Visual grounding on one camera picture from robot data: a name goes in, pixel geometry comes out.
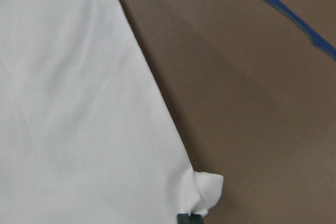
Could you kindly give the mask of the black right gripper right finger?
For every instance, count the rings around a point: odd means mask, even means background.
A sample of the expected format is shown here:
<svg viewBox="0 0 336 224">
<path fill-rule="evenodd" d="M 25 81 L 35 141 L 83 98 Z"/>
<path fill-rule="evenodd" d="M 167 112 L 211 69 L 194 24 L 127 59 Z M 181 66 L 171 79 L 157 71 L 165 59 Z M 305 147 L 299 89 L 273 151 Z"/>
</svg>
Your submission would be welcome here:
<svg viewBox="0 0 336 224">
<path fill-rule="evenodd" d="M 204 224 L 202 215 L 191 214 L 190 215 L 190 224 Z"/>
</svg>

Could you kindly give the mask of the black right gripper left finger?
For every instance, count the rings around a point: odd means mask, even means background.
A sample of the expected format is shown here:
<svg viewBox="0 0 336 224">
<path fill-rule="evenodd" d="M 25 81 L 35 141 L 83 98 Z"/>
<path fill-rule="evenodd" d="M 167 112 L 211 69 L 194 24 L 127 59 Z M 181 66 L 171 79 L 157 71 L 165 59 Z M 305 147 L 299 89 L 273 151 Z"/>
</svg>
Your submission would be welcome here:
<svg viewBox="0 0 336 224">
<path fill-rule="evenodd" d="M 189 214 L 178 214 L 177 215 L 177 224 L 190 224 Z"/>
</svg>

